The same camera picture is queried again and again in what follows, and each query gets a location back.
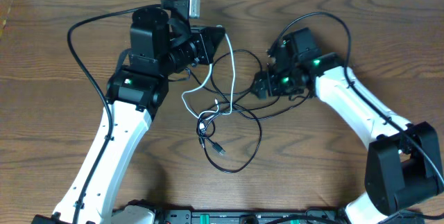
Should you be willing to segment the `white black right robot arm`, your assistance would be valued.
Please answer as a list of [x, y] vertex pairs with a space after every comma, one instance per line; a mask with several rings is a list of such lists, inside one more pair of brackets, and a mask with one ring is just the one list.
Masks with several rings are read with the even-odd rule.
[[427, 122], [412, 124], [367, 90], [336, 53], [324, 54], [308, 28], [284, 36], [273, 63], [255, 74], [257, 98], [303, 92], [328, 104], [367, 150], [365, 192], [349, 203], [349, 223], [426, 219], [407, 208], [443, 192], [438, 135]]

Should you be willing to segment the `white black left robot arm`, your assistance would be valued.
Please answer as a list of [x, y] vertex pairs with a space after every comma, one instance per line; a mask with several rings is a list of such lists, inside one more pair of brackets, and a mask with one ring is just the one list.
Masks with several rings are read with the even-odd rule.
[[107, 89], [103, 116], [83, 165], [52, 215], [35, 223], [154, 223], [140, 205], [114, 210], [135, 149], [148, 132], [169, 90], [169, 76], [188, 66], [211, 66], [223, 27], [192, 26], [200, 0], [161, 0], [131, 10], [130, 48], [119, 56]]

